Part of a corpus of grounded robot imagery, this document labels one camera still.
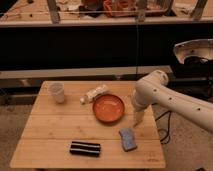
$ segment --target floor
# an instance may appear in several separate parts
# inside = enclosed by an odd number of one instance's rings
[[[32,171],[9,167],[31,108],[32,105],[0,106],[0,171]],[[153,110],[157,117],[167,109],[154,105]],[[167,118],[168,115],[157,121],[158,128],[167,128]],[[156,171],[195,171],[199,168],[213,170],[213,136],[210,133],[173,113],[170,135],[171,141],[163,145],[167,166]]]

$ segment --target wooden plank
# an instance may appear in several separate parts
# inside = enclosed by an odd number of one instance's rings
[[[144,120],[134,128],[135,138],[159,139],[149,107]],[[92,115],[31,115],[24,129],[24,139],[120,139],[119,130],[132,127],[133,115],[125,115],[118,123],[106,125]]]
[[[137,140],[138,148],[124,152],[120,140],[94,140],[101,144],[98,158],[71,155],[71,140],[21,140],[12,158],[12,168],[164,168],[157,140]]]
[[[44,82],[39,95],[35,101],[31,114],[60,114],[60,115],[71,115],[71,114],[93,114],[92,104],[81,105],[80,98],[89,90],[106,84],[111,94],[119,96],[125,104],[125,113],[133,114],[133,107],[131,105],[131,94],[134,89],[133,81],[94,81],[85,82],[76,81],[69,82],[64,81],[65,87],[65,98],[66,103],[57,104],[51,97],[47,90],[48,85],[51,82]]]

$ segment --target blue sponge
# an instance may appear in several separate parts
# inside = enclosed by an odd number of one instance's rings
[[[134,132],[131,128],[122,128],[119,131],[124,151],[131,151],[137,148],[135,144]]]

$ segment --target small white object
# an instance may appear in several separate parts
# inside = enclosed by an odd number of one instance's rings
[[[78,11],[78,7],[79,7],[79,4],[78,5],[68,5],[67,9],[68,9],[68,11]]]
[[[54,82],[48,87],[48,91],[55,99],[57,103],[63,103],[64,97],[64,85],[61,82]]]
[[[92,102],[95,97],[98,95],[104,94],[109,91],[109,88],[106,85],[98,86],[95,89],[88,91],[84,97],[80,98],[81,104],[90,103]]]

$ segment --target bottle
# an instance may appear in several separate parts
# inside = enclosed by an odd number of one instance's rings
[[[94,99],[101,94],[106,93],[109,91],[109,88],[106,85],[101,85],[88,91],[83,97],[80,98],[81,104],[91,103]]]

